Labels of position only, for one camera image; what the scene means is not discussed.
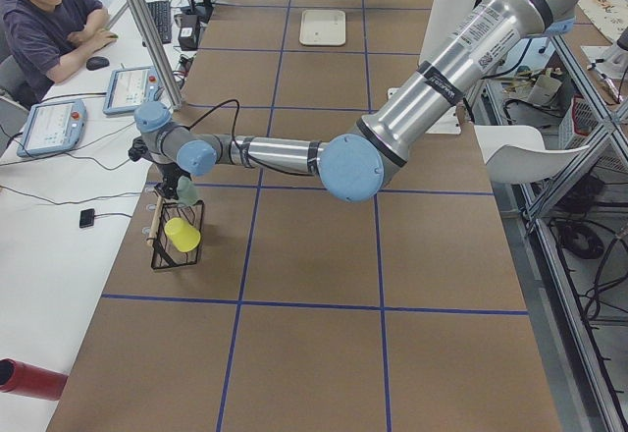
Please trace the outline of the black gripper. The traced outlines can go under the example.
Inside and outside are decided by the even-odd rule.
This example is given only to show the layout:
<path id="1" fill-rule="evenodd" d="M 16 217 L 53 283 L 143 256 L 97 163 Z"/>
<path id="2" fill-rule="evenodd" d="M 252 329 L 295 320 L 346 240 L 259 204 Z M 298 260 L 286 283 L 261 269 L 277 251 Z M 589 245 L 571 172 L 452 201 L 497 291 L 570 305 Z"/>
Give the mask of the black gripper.
<path id="1" fill-rule="evenodd" d="M 156 192 L 163 198 L 178 200 L 179 179 L 182 169 L 177 164 L 157 164 L 162 180 L 155 186 Z"/>

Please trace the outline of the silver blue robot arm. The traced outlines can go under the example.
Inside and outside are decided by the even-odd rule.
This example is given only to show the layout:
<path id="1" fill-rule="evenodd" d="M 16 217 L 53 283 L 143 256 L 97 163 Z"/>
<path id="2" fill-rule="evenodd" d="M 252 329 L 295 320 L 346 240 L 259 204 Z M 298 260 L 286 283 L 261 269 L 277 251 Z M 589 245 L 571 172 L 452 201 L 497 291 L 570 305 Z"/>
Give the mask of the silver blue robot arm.
<path id="1" fill-rule="evenodd" d="M 369 199 L 407 163 L 414 142 L 520 39 L 566 31 L 578 1 L 481 0 L 380 110 L 329 142 L 196 135 L 152 101 L 134 111 L 140 135 L 129 157 L 154 163 L 163 176 L 160 194 L 183 203 L 190 202 L 191 184 L 180 180 L 204 176 L 217 164 L 316 176 L 338 199 Z"/>

